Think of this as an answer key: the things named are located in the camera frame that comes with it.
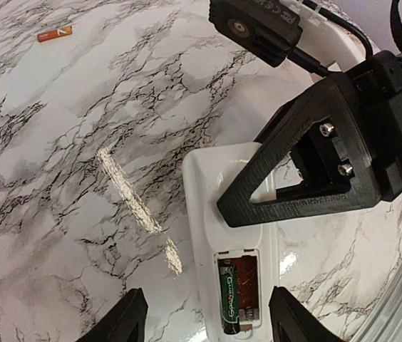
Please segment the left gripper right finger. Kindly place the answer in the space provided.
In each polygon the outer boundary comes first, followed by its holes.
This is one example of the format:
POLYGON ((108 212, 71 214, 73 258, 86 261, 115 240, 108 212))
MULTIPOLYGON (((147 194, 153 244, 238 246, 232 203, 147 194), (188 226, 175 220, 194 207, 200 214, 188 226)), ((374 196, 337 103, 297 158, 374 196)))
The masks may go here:
POLYGON ((269 312, 274 341, 340 342, 283 286, 273 288, 269 312))

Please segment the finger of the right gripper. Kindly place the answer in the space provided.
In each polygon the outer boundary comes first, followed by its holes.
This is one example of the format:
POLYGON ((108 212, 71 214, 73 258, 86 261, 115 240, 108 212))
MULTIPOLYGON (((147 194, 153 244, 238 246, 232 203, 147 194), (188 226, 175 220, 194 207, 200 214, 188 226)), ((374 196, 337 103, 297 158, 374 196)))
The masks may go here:
POLYGON ((217 200, 230 227, 377 205, 381 191, 359 132, 359 97, 343 73, 293 106, 217 200))
POLYGON ((277 127, 279 122, 287 114, 295 101, 296 100, 294 99, 285 103, 274 113, 274 115, 269 119, 267 124, 262 128, 257 137, 254 139, 256 143, 263 143, 271 135, 272 131, 277 127))

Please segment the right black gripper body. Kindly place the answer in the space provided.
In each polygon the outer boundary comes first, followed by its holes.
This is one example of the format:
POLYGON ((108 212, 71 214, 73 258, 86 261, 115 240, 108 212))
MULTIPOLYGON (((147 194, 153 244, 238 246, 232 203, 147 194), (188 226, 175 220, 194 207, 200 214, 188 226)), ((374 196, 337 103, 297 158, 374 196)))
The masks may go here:
POLYGON ((381 51, 346 74, 359 95, 381 197, 394 200, 402 193, 402 56, 381 51))

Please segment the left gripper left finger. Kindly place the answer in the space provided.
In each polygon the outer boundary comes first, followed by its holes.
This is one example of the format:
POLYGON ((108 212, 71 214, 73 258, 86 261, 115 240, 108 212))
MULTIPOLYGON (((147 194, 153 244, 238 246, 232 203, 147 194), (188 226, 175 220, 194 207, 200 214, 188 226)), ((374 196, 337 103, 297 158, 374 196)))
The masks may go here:
POLYGON ((148 304, 142 289, 131 289, 92 330, 92 341, 144 341, 148 304))

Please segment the white remote control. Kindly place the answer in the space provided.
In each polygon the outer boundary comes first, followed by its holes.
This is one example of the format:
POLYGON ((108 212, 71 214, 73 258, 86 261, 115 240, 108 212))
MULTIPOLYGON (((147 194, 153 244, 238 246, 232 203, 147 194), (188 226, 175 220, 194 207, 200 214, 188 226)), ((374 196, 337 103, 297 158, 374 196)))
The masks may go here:
POLYGON ((195 260, 200 302, 210 341, 272 341, 269 300, 280 282, 278 224, 231 228, 217 208, 217 200, 256 153, 260 144, 208 147, 189 152, 182 163, 187 216, 195 260), (221 323, 220 257, 257 259, 259 317, 246 322, 237 335, 224 333, 221 323))

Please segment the green black battery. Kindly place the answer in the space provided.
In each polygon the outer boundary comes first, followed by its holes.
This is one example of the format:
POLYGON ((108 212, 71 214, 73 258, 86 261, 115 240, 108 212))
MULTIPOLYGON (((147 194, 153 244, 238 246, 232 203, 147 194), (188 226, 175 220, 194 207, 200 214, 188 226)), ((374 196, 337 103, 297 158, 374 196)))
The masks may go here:
POLYGON ((236 335, 240 332, 237 267, 222 265, 219 271, 223 331, 226 335, 236 335))

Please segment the orange battery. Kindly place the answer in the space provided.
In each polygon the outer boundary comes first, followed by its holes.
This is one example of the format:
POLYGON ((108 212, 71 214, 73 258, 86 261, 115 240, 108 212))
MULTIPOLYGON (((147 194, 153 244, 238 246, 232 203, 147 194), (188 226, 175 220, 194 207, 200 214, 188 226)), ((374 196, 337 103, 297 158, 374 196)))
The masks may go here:
POLYGON ((38 33, 37 34, 37 41, 39 43, 43 43, 45 41, 50 41, 55 38, 61 38, 64 36, 70 36, 73 34, 73 27, 72 26, 65 26, 62 28, 57 28, 51 31, 43 32, 43 33, 38 33))

